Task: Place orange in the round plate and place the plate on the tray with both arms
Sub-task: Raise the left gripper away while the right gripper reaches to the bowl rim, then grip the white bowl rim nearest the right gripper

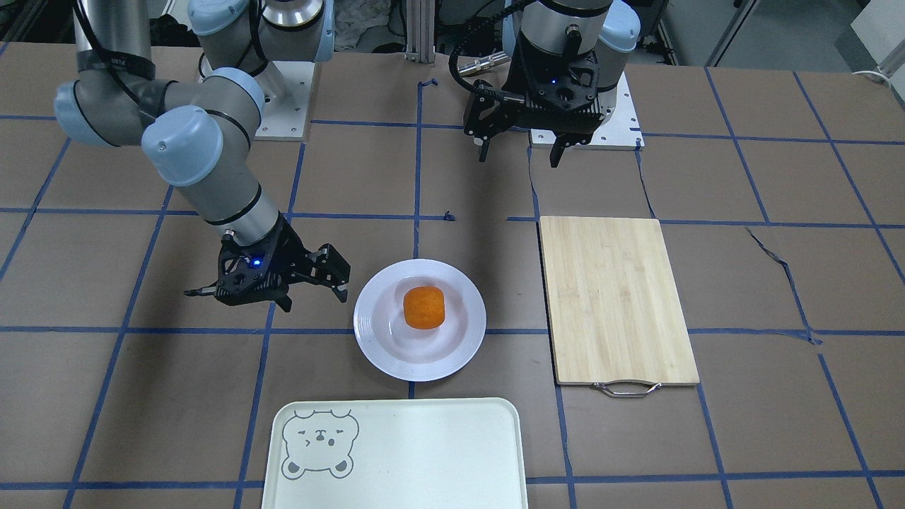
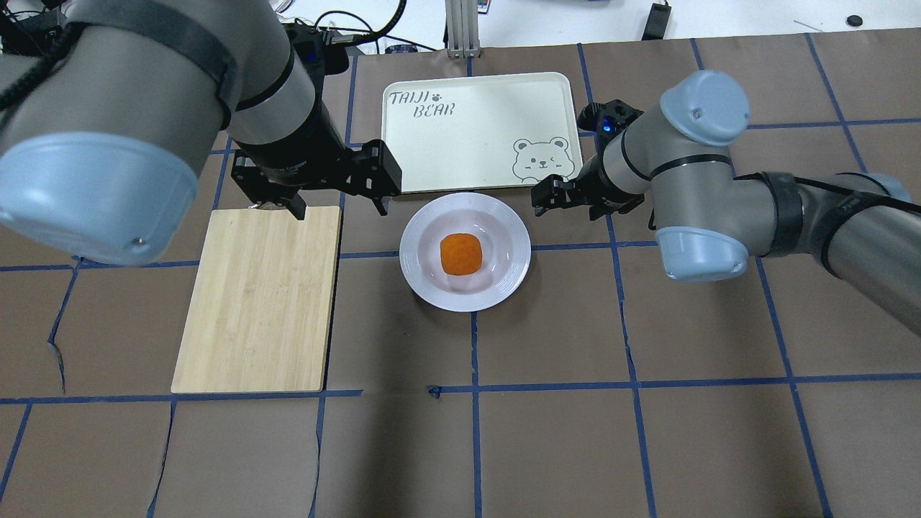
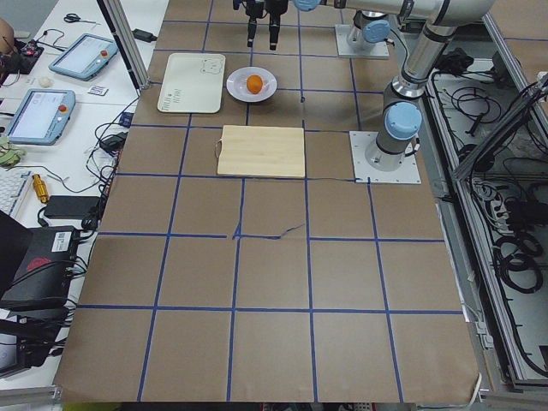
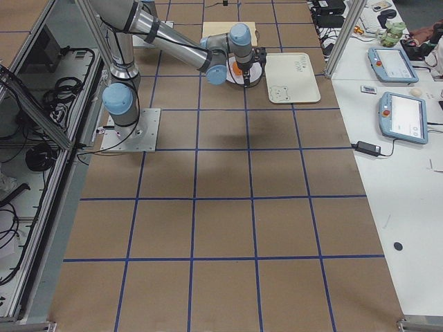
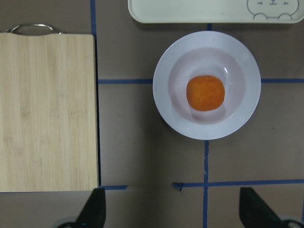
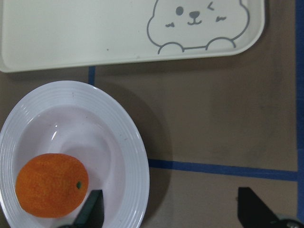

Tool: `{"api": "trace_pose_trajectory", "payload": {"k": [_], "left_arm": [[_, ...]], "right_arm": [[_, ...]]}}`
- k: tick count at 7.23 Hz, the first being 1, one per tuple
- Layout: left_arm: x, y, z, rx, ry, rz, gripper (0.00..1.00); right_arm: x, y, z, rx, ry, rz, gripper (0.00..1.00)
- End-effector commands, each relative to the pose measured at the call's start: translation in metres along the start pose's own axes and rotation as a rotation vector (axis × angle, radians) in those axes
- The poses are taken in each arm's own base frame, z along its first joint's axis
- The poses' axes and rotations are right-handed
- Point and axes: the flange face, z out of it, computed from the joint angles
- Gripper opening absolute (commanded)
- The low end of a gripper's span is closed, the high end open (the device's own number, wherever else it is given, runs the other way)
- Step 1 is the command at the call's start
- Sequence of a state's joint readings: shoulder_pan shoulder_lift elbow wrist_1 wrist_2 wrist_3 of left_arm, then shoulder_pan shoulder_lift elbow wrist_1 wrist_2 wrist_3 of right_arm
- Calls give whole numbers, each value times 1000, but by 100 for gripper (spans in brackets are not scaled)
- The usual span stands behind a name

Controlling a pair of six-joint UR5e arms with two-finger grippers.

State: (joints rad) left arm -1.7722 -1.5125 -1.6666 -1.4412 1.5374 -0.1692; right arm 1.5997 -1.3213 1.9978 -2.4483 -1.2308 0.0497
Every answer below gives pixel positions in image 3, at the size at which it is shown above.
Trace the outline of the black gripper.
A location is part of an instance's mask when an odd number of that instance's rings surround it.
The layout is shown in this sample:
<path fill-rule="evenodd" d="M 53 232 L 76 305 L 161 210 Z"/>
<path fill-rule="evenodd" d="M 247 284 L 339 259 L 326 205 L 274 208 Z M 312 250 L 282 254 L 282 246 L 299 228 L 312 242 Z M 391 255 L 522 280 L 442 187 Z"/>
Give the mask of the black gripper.
<path fill-rule="evenodd" d="M 247 23 L 247 46 L 253 47 L 253 42 L 257 32 L 257 18 L 269 19 L 269 49 L 275 51 L 279 40 L 281 15 L 288 10 L 288 0 L 233 0 L 233 10 L 243 7 L 246 15 L 249 17 Z"/>

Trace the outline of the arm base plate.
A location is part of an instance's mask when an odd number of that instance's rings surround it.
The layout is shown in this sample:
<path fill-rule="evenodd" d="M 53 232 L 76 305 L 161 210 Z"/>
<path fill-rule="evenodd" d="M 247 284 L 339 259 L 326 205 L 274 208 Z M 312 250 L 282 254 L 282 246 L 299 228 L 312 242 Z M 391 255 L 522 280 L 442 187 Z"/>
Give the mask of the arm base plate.
<path fill-rule="evenodd" d="M 366 33 L 354 25 L 335 25 L 338 56 L 345 58 L 388 59 L 385 39 L 389 29 L 366 38 Z"/>
<path fill-rule="evenodd" d="M 408 143 L 404 153 L 391 155 L 377 146 L 378 132 L 350 131 L 349 140 L 354 180 L 371 184 L 421 184 L 414 147 Z"/>

